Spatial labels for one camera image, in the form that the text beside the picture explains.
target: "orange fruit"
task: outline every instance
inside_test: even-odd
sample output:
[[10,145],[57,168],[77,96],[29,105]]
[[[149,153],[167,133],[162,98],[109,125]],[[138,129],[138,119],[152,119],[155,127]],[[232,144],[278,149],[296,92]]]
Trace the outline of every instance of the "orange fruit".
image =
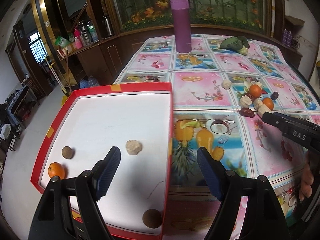
[[264,98],[262,103],[266,105],[271,111],[273,110],[274,104],[271,98]]
[[53,176],[59,176],[60,179],[64,179],[66,173],[60,163],[51,163],[48,167],[48,175],[50,178]]
[[261,96],[262,89],[258,85],[251,85],[249,88],[249,93],[254,98],[259,98]]

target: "thermos flask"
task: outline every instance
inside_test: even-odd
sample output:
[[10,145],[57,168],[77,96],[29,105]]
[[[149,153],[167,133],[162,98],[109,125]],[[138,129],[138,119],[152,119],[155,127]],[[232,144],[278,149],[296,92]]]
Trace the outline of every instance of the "thermos flask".
[[191,28],[189,0],[171,0],[176,50],[179,53],[191,52]]

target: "metal bolt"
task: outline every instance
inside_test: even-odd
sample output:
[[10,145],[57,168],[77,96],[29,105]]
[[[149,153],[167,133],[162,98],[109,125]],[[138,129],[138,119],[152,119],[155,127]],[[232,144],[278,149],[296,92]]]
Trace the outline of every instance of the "metal bolt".
[[227,174],[228,176],[230,176],[230,177],[233,177],[236,173],[235,173],[234,171],[232,171],[232,170],[227,170],[227,171],[226,171],[226,174]]
[[52,178],[51,178],[51,181],[52,182],[56,182],[56,181],[58,181],[59,180],[59,176],[53,176]]
[[265,182],[265,181],[268,180],[267,177],[264,176],[264,175],[260,175],[260,176],[259,176],[259,179],[260,179],[261,181],[263,181],[263,182]]
[[86,171],[83,171],[83,172],[81,173],[81,175],[84,176],[84,177],[88,177],[90,174],[91,174],[91,171],[90,171],[90,170],[86,170]]

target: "floral tablecloth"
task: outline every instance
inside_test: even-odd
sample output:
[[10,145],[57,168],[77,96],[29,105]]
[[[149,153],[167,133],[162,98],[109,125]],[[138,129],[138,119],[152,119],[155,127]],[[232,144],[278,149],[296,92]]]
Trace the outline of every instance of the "floral tablecloth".
[[[209,142],[208,150],[226,169],[249,178],[266,175],[292,223],[294,179],[301,175],[305,149],[258,115],[240,116],[238,102],[260,82],[261,99],[279,93],[274,111],[320,124],[320,106],[278,47],[248,40],[249,53],[243,56],[220,49],[225,38],[194,34],[192,52],[187,54],[176,52],[174,36],[147,39],[115,81],[172,82],[174,138],[164,239],[203,239],[220,205],[196,162],[200,141]],[[221,87],[223,80],[232,82],[230,90]],[[181,128],[192,121],[194,125]],[[239,237],[246,204],[244,197],[231,239]]]

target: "gray floor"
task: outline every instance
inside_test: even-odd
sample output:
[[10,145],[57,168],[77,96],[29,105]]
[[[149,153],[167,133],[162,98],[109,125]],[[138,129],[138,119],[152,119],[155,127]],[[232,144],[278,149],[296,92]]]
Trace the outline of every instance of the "gray floor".
[[16,151],[9,151],[5,161],[1,209],[21,240],[28,239],[31,221],[41,197],[30,182],[31,172],[44,136],[61,108],[62,96],[60,87],[56,87],[40,102],[40,106],[32,110]]

